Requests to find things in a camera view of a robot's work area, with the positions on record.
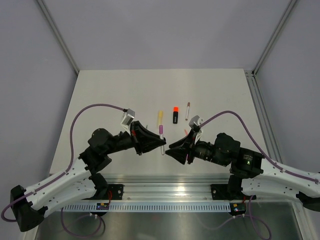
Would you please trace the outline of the yellow highlighter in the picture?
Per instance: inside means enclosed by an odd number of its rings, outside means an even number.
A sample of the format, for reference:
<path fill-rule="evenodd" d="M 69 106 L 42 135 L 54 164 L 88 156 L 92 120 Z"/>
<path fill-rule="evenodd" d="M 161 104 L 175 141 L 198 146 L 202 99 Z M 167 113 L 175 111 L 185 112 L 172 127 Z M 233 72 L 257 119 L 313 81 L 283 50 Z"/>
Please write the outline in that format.
<path fill-rule="evenodd" d="M 164 116 L 164 112 L 162 110 L 160 110 L 157 115 L 157 125 L 158 126 L 163 124 L 163 116 Z"/>

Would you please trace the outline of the black orange highlighter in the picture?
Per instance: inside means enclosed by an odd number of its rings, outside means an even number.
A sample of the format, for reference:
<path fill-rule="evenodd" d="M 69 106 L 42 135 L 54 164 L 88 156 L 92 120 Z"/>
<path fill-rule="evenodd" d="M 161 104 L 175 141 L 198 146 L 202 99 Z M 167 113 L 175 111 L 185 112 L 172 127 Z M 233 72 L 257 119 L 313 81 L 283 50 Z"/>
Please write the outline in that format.
<path fill-rule="evenodd" d="M 179 118 L 179 107 L 174 106 L 172 111 L 172 123 L 176 125 L 178 123 L 178 118 Z"/>

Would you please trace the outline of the brown capped white pen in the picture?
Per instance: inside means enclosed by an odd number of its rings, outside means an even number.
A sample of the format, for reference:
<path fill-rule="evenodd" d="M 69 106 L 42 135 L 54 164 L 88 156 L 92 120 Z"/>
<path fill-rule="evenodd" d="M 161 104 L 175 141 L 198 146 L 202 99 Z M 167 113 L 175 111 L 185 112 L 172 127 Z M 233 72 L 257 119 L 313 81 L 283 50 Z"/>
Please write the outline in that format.
<path fill-rule="evenodd" d="M 187 107 L 186 107 L 186 113 L 185 113 L 185 120 L 186 120 L 186 121 L 189 119 L 190 106 L 191 106 L 191 103 L 188 102 L 188 103 L 187 103 Z"/>

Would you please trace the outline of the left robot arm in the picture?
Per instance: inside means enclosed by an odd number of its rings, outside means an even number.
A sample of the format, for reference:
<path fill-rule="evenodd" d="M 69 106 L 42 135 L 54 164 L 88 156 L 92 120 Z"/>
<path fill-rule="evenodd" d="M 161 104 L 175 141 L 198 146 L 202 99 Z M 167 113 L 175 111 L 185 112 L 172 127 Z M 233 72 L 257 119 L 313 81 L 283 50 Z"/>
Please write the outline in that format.
<path fill-rule="evenodd" d="M 108 183 L 100 174 L 111 163 L 110 154 L 134 149 L 137 155 L 164 146 L 163 135 L 147 130 L 133 121 L 129 130 L 112 135 L 104 128 L 96 129 L 88 140 L 89 146 L 73 160 L 69 170 L 57 172 L 43 181 L 10 191 L 10 208 L 19 230 L 27 232 L 57 209 L 82 199 L 103 199 Z"/>

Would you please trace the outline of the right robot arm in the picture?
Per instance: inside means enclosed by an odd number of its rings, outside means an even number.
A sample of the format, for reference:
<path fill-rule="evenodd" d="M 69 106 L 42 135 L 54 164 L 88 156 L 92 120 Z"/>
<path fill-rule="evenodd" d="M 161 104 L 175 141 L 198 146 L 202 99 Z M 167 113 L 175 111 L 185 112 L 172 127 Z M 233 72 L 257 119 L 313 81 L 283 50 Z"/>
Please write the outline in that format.
<path fill-rule="evenodd" d="M 181 164 L 201 159 L 229 167 L 227 193 L 231 200 L 245 196 L 276 197 L 301 202 L 308 210 L 320 210 L 320 174 L 290 167 L 263 154 L 241 147 L 241 143 L 225 133 L 215 142 L 199 140 L 191 130 L 181 140 L 171 144 L 166 155 Z"/>

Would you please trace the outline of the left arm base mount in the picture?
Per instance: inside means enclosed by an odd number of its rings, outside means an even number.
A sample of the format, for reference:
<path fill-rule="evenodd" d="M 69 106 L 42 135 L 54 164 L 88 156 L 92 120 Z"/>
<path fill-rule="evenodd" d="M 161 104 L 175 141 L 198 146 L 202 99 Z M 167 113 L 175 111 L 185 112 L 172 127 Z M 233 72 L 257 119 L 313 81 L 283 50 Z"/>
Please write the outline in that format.
<path fill-rule="evenodd" d="M 124 194 L 124 185 L 117 183 L 107 183 L 106 179 L 98 174 L 92 178 L 96 192 L 94 199 L 96 200 L 122 200 Z"/>

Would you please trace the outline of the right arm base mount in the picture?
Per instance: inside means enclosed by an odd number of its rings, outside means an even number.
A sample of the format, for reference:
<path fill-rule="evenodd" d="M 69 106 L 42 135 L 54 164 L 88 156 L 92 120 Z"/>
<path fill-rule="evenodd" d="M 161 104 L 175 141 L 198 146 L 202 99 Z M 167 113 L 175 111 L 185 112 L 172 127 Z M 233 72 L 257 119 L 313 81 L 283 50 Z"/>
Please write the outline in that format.
<path fill-rule="evenodd" d="M 235 175 L 231 175 L 228 183 L 213 183 L 210 185 L 212 200 L 249 200 L 251 195 L 243 193 L 242 183 L 245 179 Z"/>

